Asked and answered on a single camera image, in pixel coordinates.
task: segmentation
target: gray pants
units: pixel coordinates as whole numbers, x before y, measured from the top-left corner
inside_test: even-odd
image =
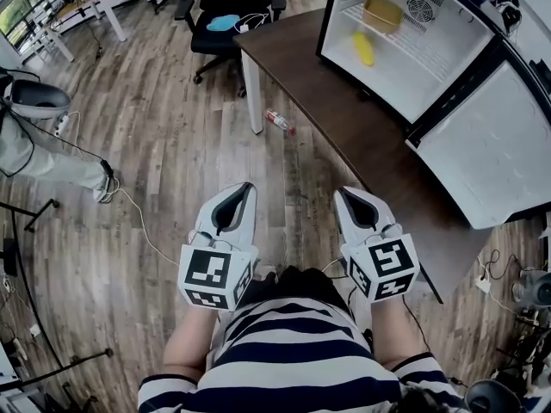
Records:
[[[18,174],[39,180],[76,183],[82,187],[101,190],[106,187],[107,175],[98,162],[61,153],[60,141],[37,130],[25,120],[20,124],[34,142],[34,153],[27,166]],[[33,145],[17,122],[6,114],[0,132],[0,168],[8,174],[18,171],[27,161]]]

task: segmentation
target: desk leg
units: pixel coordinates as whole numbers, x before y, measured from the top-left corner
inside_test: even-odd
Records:
[[[122,26],[117,20],[117,17],[115,16],[115,13],[113,12],[113,9],[111,8],[111,5],[109,4],[109,2],[107,0],[99,0],[99,2],[102,4],[102,9],[105,11],[105,15],[111,22],[111,26],[113,26],[113,29],[117,33],[117,37],[119,37],[119,41],[126,41],[127,36],[122,30]]]
[[[46,34],[48,37],[50,37],[53,41],[53,44],[58,47],[58,49],[63,53],[65,58],[67,58],[69,61],[74,61],[75,57],[72,56],[72,53],[69,49],[67,49],[67,46],[61,39],[59,38],[59,35],[52,31],[52,29],[49,26],[45,26],[44,30],[46,31]]]
[[[100,20],[102,18],[102,15],[100,14],[100,11],[97,10],[97,6],[94,2],[92,2],[92,4],[90,5],[90,7],[92,8],[92,13],[96,16],[96,18],[98,20]]]
[[[263,129],[262,101],[260,99],[260,79],[258,77],[258,66],[249,55],[241,51],[243,61],[243,75],[245,87],[247,88],[247,104],[249,105],[249,116],[251,117],[251,128],[255,134]]]

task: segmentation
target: wooden floor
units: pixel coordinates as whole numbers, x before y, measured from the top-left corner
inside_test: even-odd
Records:
[[[324,5],[325,0],[288,0],[286,16]],[[95,64],[96,44],[85,26],[64,38],[77,57],[73,64],[46,53],[46,63],[32,60],[46,82],[69,92],[78,86],[71,108],[82,120],[80,127],[74,121],[66,136],[75,139],[78,129],[79,144],[109,160],[122,187],[143,208],[152,241],[170,258],[178,259],[206,198],[251,181],[258,189],[255,244],[261,264],[322,268],[338,255],[331,193],[344,184],[357,185],[356,179],[267,78],[261,82],[266,105],[296,124],[294,137],[270,124],[258,136],[252,133],[246,101],[236,98],[237,84],[226,67],[194,85],[193,69],[205,58],[189,50],[190,32],[172,20],[175,9],[168,5],[155,16],[140,1],[116,10],[128,34],[125,43],[105,17],[91,22],[104,50]],[[107,347],[115,356],[50,379],[46,389],[59,395],[61,383],[69,381],[77,399],[100,398],[95,411],[134,411],[140,380],[160,369],[164,344],[185,310],[176,288],[177,267],[146,244],[139,214],[123,194],[110,205],[98,205],[90,192],[72,185],[18,177],[0,181],[0,200],[13,205],[36,209],[50,197],[63,206],[48,211],[34,235],[20,231],[25,268],[47,332],[65,364],[75,354]],[[9,235],[9,215],[0,217],[3,234]],[[501,261],[495,274],[511,253],[527,267],[541,266],[541,228],[539,219],[498,228],[482,260],[497,248]],[[480,273],[475,260],[472,274],[445,305],[431,296],[408,298],[444,371],[468,383],[488,376],[502,360],[494,349],[505,348],[515,333],[513,316],[474,286]],[[492,286],[507,305],[517,272],[511,267]],[[347,280],[339,286],[346,289]],[[26,301],[21,280],[14,282]],[[355,297],[355,307],[361,306]],[[21,299],[11,298],[0,317],[4,341],[14,334],[23,339],[30,375],[55,368],[43,339],[31,342],[28,328],[34,319]]]

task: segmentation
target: striped shirt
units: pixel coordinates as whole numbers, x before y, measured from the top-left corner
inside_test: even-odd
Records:
[[[438,403],[466,409],[432,354],[388,371],[350,316],[334,306],[273,299],[236,311],[223,324],[202,378],[144,379],[139,413],[384,412],[408,387],[430,389]]]

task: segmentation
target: window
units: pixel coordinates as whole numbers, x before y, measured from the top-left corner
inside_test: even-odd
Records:
[[[39,1],[12,0],[0,13],[0,31],[15,49],[20,48],[34,29],[35,23],[29,13]]]

